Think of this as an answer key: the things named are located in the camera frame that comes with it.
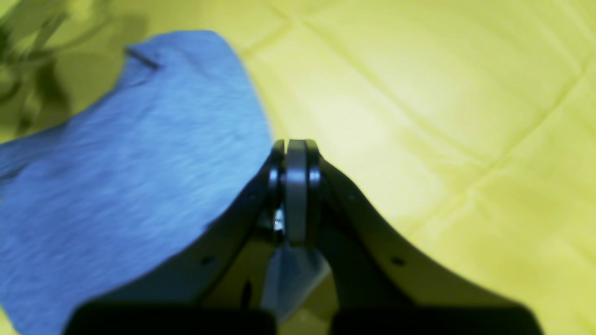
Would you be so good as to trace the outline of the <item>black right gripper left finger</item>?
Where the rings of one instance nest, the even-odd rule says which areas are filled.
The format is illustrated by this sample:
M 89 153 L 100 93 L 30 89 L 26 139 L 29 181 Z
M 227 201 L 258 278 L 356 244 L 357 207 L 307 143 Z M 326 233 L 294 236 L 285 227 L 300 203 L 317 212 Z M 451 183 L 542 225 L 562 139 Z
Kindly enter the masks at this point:
M 275 142 L 227 210 L 147 275 L 82 305 L 66 335 L 276 335 L 271 258 L 298 245 L 298 141 Z

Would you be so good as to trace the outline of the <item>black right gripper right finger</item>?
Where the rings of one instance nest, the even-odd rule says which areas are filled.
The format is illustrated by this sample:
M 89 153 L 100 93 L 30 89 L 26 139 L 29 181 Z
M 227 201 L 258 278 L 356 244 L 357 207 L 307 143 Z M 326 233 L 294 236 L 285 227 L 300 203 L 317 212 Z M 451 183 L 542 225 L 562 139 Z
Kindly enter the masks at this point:
M 534 314 L 440 265 L 377 212 L 313 140 L 297 142 L 297 244 L 332 270 L 332 335 L 541 335 Z

